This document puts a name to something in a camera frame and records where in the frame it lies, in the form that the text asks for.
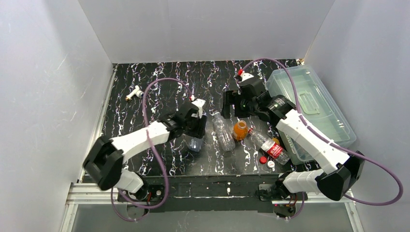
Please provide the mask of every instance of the transparent plastic container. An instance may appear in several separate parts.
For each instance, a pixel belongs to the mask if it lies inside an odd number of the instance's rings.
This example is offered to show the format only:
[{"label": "transparent plastic container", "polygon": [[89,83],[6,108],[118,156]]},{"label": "transparent plastic container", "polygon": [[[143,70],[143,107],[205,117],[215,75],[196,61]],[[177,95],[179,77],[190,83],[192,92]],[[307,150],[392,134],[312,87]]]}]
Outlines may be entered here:
[{"label": "transparent plastic container", "polygon": [[[336,144],[349,147],[356,135],[312,67],[303,65],[288,70],[295,82],[303,116]],[[271,96],[281,94],[294,102],[292,85],[283,69],[273,71],[265,85]],[[281,131],[279,134],[293,164],[313,160],[297,142]]]},{"label": "transparent plastic container", "polygon": [[186,136],[190,141],[188,143],[188,148],[191,151],[195,151],[195,152],[199,152],[201,150],[202,147],[202,143],[204,143],[204,139],[198,139],[195,137],[191,137],[191,136]]}]

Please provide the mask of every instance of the marble pattern surface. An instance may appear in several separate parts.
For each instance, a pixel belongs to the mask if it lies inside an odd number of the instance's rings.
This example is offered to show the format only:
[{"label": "marble pattern surface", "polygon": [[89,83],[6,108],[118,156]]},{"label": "marble pattern surface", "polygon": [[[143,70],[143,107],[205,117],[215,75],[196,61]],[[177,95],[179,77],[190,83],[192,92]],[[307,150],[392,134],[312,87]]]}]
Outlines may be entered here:
[{"label": "marble pattern surface", "polygon": [[[235,73],[248,61],[198,61],[170,63],[136,63],[119,64],[106,111],[102,134],[109,137],[126,135],[144,127],[142,104],[137,97],[125,101],[135,85],[145,89],[153,80],[171,77],[176,78],[189,87],[195,97],[207,101],[204,110],[208,115],[206,135],[201,151],[188,149],[187,138],[171,140],[158,145],[157,150],[162,156],[169,175],[225,175],[225,174],[271,174],[280,173],[297,167],[275,165],[275,170],[259,163],[262,153],[253,142],[247,138],[236,143],[233,152],[223,152],[216,139],[212,127],[210,112],[222,108],[222,93],[225,90],[237,89]],[[296,66],[295,60],[282,60],[285,66]],[[278,66],[269,61],[256,62],[250,66],[249,73],[266,81],[271,72]],[[147,100],[148,119],[153,122],[161,114],[174,111],[188,99],[186,89],[177,82],[160,82],[154,85]],[[228,124],[233,127],[239,119],[231,117]],[[278,137],[275,128],[260,121],[257,117],[243,119],[248,126],[265,131],[270,137]],[[303,170],[309,170],[316,163],[302,165]],[[151,149],[141,152],[128,160],[125,166],[130,171],[140,175],[161,175],[161,170]]]}]

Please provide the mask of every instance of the red bottle label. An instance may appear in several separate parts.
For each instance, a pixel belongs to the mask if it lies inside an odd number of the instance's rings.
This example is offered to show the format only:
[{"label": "red bottle label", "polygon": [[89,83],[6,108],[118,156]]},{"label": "red bottle label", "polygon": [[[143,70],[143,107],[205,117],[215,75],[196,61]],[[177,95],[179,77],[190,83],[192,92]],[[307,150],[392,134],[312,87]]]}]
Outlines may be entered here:
[{"label": "red bottle label", "polygon": [[266,152],[272,156],[274,159],[276,159],[282,152],[283,148],[279,146],[278,144],[273,145],[269,150]]}]

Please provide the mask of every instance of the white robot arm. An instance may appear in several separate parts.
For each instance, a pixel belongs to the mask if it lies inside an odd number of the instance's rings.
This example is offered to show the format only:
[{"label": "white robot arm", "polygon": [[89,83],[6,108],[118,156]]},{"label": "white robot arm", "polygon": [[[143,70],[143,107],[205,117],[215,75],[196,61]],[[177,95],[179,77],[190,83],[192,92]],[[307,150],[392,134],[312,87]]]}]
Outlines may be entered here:
[{"label": "white robot arm", "polygon": [[166,143],[183,133],[202,138],[206,124],[204,104],[204,100],[195,99],[183,104],[176,113],[166,114],[133,133],[111,139],[101,136],[83,163],[85,170],[101,190],[116,187],[136,193],[143,186],[143,181],[135,172],[123,169],[122,164],[150,147],[147,131],[154,145]]},{"label": "white robot arm", "polygon": [[322,192],[329,199],[340,200],[360,177],[364,160],[335,149],[313,135],[307,126],[319,130],[306,119],[308,125],[305,126],[295,105],[284,96],[271,97],[261,79],[247,73],[238,78],[241,79],[239,90],[224,94],[221,112],[224,118],[230,117],[230,105],[235,106],[236,117],[258,116],[294,139],[321,166],[320,170],[310,172],[284,173],[276,182],[278,194],[285,198],[290,193]]}]

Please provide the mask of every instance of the bottle cap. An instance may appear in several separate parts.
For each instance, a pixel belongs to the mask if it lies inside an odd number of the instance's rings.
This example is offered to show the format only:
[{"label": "bottle cap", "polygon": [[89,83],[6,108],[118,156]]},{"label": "bottle cap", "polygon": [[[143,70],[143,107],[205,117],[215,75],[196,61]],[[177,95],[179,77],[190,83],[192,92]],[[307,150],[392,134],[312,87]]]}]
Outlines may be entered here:
[{"label": "bottle cap", "polygon": [[275,142],[276,144],[280,145],[280,144],[279,144],[279,139],[277,139],[277,138],[272,138],[272,140],[273,140],[273,142]]},{"label": "bottle cap", "polygon": [[268,166],[268,168],[274,168],[275,167],[275,162],[273,162],[273,160],[268,161],[268,163],[266,164]]},{"label": "bottle cap", "polygon": [[259,158],[259,163],[266,164],[266,162],[268,162],[268,159],[265,156]]}]

